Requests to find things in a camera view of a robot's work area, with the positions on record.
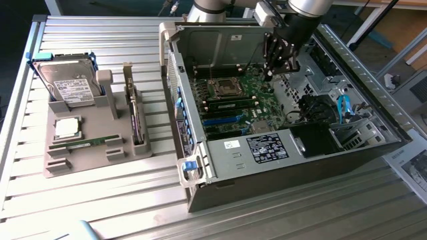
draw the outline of floor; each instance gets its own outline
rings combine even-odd
[[[162,0],[121,0],[120,4],[117,4],[116,0],[59,0],[58,2],[63,15],[69,16],[157,16],[162,6]],[[6,113],[31,16],[33,14],[47,14],[47,9],[42,0],[27,1],[23,6],[17,1],[6,0],[0,3],[0,6],[0,20],[1,23],[6,23],[1,24],[1,32],[6,33],[1,37],[1,49],[3,50],[0,55],[2,63],[0,65],[1,129],[1,119]],[[181,14],[188,13],[190,6],[192,0],[181,0],[176,15],[180,16]],[[242,8],[234,7],[229,17],[240,17],[242,15],[242,11]],[[348,24],[354,20],[353,11],[354,7],[333,5],[328,14],[322,18],[321,22],[330,26],[338,36],[342,34]],[[168,16],[168,12],[168,10],[164,10],[161,16]],[[356,18],[346,33],[341,37],[344,42],[349,40],[361,23],[362,21]],[[382,47],[370,38],[365,38],[354,51],[354,54],[373,74],[396,55],[392,49]],[[412,67],[406,66],[402,61],[394,65],[390,71],[390,74],[400,75],[402,80],[414,72]]]

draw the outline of motherboard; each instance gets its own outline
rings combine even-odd
[[[240,76],[190,81],[208,140],[266,133],[282,125],[282,107],[258,71],[249,66]]]

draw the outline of metal slatted table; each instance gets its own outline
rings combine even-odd
[[[425,205],[380,159],[345,175],[186,213],[158,65],[157,26],[170,20],[178,18],[61,16],[31,23],[25,52],[93,50],[98,68],[112,70],[113,91],[124,85],[122,62],[133,62],[154,155],[45,179],[47,92],[22,57],[0,135],[0,238],[49,239],[50,229],[78,219],[102,239],[425,239]]]

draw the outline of hard drive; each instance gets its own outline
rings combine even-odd
[[[30,62],[53,101],[65,101],[72,107],[94,104],[93,97],[102,95],[96,81],[96,65],[84,54],[55,55],[38,53]]]

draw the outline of green circuit board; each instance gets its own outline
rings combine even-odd
[[[213,81],[226,81],[230,78],[213,78],[213,79],[198,79],[193,80],[190,84],[190,89],[197,105],[197,110],[201,118],[201,123],[205,120],[210,119],[221,119],[229,118],[232,116],[221,116],[214,117],[217,114],[221,114],[221,111],[216,111],[213,113],[208,113],[204,106],[206,106],[206,99],[214,98],[214,90],[212,89]],[[209,135],[222,135],[224,133],[229,133],[232,131],[241,131],[241,135],[253,134],[253,130],[250,125],[257,122],[265,120],[269,126],[269,129],[276,130],[284,123],[285,117],[281,114],[281,106],[277,102],[274,94],[272,92],[272,86],[269,83],[261,80],[261,74],[258,74],[257,68],[248,67],[245,74],[242,76],[233,77],[232,80],[237,82],[240,86],[240,90],[237,94],[242,96],[254,96],[254,99],[244,100],[246,102],[256,102],[256,106],[250,106],[248,108],[228,110],[226,112],[233,112],[234,116],[238,116],[238,121],[234,123],[222,123],[214,124],[210,126],[202,126],[204,133],[209,138]],[[237,103],[241,100],[233,101],[234,98],[226,98],[224,101],[226,103]]]

